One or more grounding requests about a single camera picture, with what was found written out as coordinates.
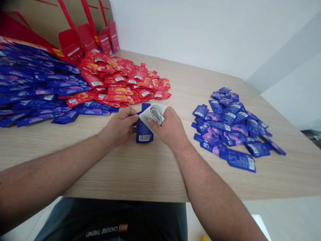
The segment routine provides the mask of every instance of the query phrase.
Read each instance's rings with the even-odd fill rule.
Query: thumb
[[[132,115],[130,117],[127,117],[125,119],[125,123],[127,126],[131,126],[132,124],[134,124],[135,122],[137,122],[139,119],[139,116],[136,114],[136,115]]]
[[[154,120],[147,118],[147,122],[150,124],[150,126],[153,128],[153,130],[158,133],[160,130],[161,126]]]

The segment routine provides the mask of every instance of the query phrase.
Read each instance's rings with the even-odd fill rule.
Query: white cloth
[[[157,135],[154,132],[153,128],[150,126],[150,124],[147,122],[147,118],[152,119],[156,121],[159,125],[161,125],[165,120],[163,115],[166,108],[167,106],[165,105],[152,104],[150,107],[144,110],[143,113],[139,115],[139,119],[148,127],[148,129],[151,130],[151,132],[153,132],[154,136],[157,136]]]

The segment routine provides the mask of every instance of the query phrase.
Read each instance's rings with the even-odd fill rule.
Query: pile of red pouches
[[[170,81],[150,72],[144,63],[140,66],[118,56],[87,52],[78,66],[91,90],[68,97],[70,107],[95,100],[113,107],[147,102],[151,99],[168,99]]]

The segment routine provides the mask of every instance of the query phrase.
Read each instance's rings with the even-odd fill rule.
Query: forearm
[[[213,240],[266,240],[241,200],[188,140],[173,152],[195,214]]]
[[[0,224],[9,231],[40,211],[100,161],[112,148],[98,136],[11,167],[0,173]]]

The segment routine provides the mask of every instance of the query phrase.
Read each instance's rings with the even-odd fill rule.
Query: wooden table
[[[288,198],[321,194],[321,151],[289,123],[251,86],[240,78],[172,61],[120,51],[117,55],[136,64],[146,63],[171,81],[169,99],[150,101],[172,106],[182,119],[188,138],[210,166],[242,200]],[[196,130],[192,112],[208,104],[214,90],[226,86],[240,95],[245,107],[266,122],[272,139],[287,153],[271,151],[256,158],[257,173],[230,167],[227,162],[200,147],[193,140]],[[134,105],[137,111],[141,105]],[[113,116],[80,115],[74,123],[51,124],[51,120],[21,128],[0,130],[0,170],[68,147],[98,133]],[[233,148],[246,152],[244,146]],[[80,178],[67,196],[187,202],[179,167],[170,149],[158,138],[136,144],[135,136],[103,158]]]

